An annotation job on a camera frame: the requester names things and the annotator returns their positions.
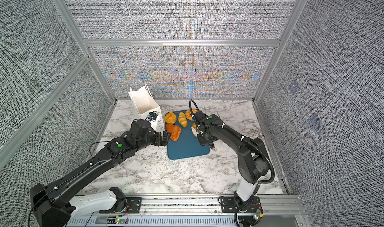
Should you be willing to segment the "orange croissant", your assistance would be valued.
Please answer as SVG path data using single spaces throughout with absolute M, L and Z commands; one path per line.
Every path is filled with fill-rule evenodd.
M 166 130 L 171 133 L 171 140 L 175 142 L 179 139 L 182 131 L 181 127 L 169 123 L 166 125 Z

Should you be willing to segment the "small striped bread roll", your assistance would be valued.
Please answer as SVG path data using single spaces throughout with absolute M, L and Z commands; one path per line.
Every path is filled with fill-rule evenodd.
M 188 126 L 188 119 L 186 118 L 186 115 L 183 112 L 179 113 L 178 121 L 182 127 L 186 128 Z

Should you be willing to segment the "white paper bag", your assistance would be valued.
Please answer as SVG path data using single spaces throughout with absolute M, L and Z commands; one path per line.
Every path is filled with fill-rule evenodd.
M 165 131 L 164 118 L 160 106 L 154 100 L 147 83 L 138 90 L 130 88 L 129 97 L 134 104 L 140 119 L 145 119 L 149 116 L 150 112 L 154 112 L 158 116 L 156 120 L 151 120 L 152 128 L 156 132 Z

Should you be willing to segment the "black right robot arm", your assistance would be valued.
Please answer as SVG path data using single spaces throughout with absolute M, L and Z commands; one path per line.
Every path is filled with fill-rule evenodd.
M 240 134 L 216 115 L 208 116 L 198 111 L 193 114 L 193 120 L 201 146 L 213 148 L 214 142 L 220 140 L 237 154 L 242 179 L 234 193 L 234 202 L 238 209 L 242 205 L 248 207 L 260 185 L 270 184 L 275 179 L 275 169 L 264 142 Z

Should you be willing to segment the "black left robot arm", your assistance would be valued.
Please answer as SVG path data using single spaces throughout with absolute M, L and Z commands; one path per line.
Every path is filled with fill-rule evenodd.
M 156 132 L 147 120 L 134 120 L 130 130 L 107 142 L 90 160 L 47 184 L 30 189 L 31 210 L 41 227 L 63 227 L 78 207 L 70 200 L 89 183 L 147 146 L 166 146 L 171 133 Z

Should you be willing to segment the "teal serving tray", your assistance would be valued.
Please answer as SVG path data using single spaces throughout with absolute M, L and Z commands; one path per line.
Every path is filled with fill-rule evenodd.
M 178 117 L 180 112 L 186 113 L 187 110 L 173 111 L 173 113 Z M 188 126 L 186 128 L 182 127 L 177 120 L 174 125 L 181 127 L 181 135 L 179 139 L 175 142 L 171 139 L 167 145 L 168 157 L 171 160 L 179 160 L 191 157 L 198 157 L 207 155 L 210 152 L 208 147 L 202 147 L 197 139 L 192 133 L 191 127 L 195 124 L 194 121 L 188 120 Z

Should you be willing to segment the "round golden bun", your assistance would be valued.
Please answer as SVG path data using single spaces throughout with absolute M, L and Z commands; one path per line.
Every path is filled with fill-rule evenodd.
M 174 124 L 176 123 L 176 121 L 178 120 L 178 117 L 173 113 L 173 112 L 168 112 L 165 116 L 164 116 L 164 120 L 167 124 Z

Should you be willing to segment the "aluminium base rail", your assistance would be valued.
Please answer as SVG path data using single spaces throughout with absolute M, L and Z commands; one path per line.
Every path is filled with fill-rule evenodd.
M 68 227 L 234 227 L 235 217 L 250 221 L 257 205 L 235 214 L 233 195 L 128 195 L 129 213 L 94 212 L 69 221 Z M 297 195 L 258 195 L 263 217 L 259 227 L 309 227 Z

